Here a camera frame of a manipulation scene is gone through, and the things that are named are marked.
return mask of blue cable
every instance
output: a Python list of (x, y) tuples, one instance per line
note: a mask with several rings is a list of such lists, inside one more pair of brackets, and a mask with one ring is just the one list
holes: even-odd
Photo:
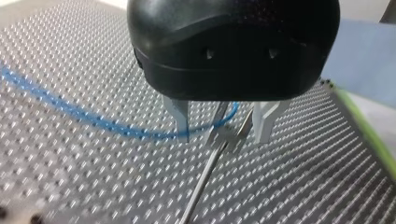
[(77, 105), (70, 105), (62, 98), (51, 95), (49, 91), (41, 89), (40, 87), (36, 86), (31, 80), (28, 80), (24, 77), (18, 76), (17, 74), (11, 72), (4, 66), (1, 66), (1, 76), (5, 80), (14, 83), (18, 88), (25, 90), (25, 91), (29, 91), (30, 93), (32, 93), (35, 97), (39, 98), (40, 100), (46, 101), (47, 103), (54, 105), (57, 109), (60, 109), (60, 110), (64, 111), (65, 113), (67, 113), (77, 119), (86, 120), (86, 121), (90, 122), (93, 126), (101, 127), (101, 128), (107, 129), (111, 132), (120, 133), (125, 136), (132, 136), (132, 137), (138, 137), (138, 138), (143, 138), (143, 137), (149, 137), (149, 138), (155, 138), (155, 139), (177, 138), (177, 137), (190, 136), (191, 134), (194, 134), (194, 133), (203, 132), (212, 126), (214, 128), (218, 128), (218, 127), (223, 126), (230, 119), (232, 119), (233, 116), (236, 114), (238, 107), (239, 107), (239, 104), (237, 102), (234, 102), (233, 109), (232, 109), (231, 113), (228, 114), (224, 119), (218, 120), (214, 123), (207, 123), (207, 124), (192, 128), (189, 131), (184, 131), (184, 132), (180, 132), (180, 133), (151, 132), (146, 129), (129, 128), (126, 126), (122, 126), (122, 125), (115, 123), (114, 121), (102, 119), (102, 117), (99, 115), (89, 113), (89, 112), (79, 108)]

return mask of metal pegboard surface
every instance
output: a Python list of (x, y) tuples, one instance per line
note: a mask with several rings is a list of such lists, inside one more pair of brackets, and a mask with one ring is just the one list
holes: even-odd
[[(115, 122), (175, 129), (135, 63), (125, 12), (65, 1), (0, 32), (0, 60), (41, 87)], [(192, 103), (191, 126), (215, 103)], [(242, 104), (231, 125), (243, 121)], [(394, 223), (396, 189), (337, 98), (295, 98), (268, 145), (252, 134), (224, 155), (192, 223)], [(12, 83), (0, 88), (0, 202), (45, 223), (172, 223), (210, 148), (133, 139), (90, 126)]]

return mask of hole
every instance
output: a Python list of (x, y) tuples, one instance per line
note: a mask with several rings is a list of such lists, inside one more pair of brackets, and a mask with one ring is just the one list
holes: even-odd
[(5, 219), (7, 217), (7, 209), (0, 206), (0, 219)]
[(278, 49), (269, 49), (268, 52), (271, 59), (274, 59), (279, 54)]
[(40, 216), (39, 214), (33, 215), (32, 218), (30, 218), (30, 223), (31, 224), (44, 224), (43, 217)]
[(211, 49), (211, 48), (208, 48), (208, 47), (204, 48), (202, 53), (205, 55), (205, 57), (208, 60), (211, 60), (215, 56), (215, 51), (213, 49)]

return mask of metal shaft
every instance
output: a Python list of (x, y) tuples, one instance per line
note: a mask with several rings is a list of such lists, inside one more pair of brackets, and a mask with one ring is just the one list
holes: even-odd
[(216, 148), (209, 157), (206, 163), (205, 169), (201, 174), (197, 186), (195, 187), (194, 193), (192, 194), (189, 203), (187, 204), (186, 210), (184, 211), (183, 217), (178, 224), (187, 224), (195, 210), (196, 205), (201, 198), (202, 192), (206, 186), (209, 177), (212, 175), (212, 171), (215, 169), (216, 164), (223, 152), (224, 148), (227, 147), (227, 143), (223, 143), (220, 147)]

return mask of green edge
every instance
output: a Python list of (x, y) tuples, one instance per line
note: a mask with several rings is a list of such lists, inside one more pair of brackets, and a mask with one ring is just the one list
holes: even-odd
[(373, 147), (376, 155), (383, 162), (390, 175), (393, 177), (393, 180), (396, 180), (396, 161), (389, 153), (387, 146), (384, 144), (384, 142), (382, 142), (372, 126), (364, 118), (358, 107), (349, 98), (347, 92), (340, 89), (335, 89), (335, 93), (339, 96), (339, 98), (344, 102), (348, 110), (351, 112), (352, 117), (360, 127), (365, 139)]

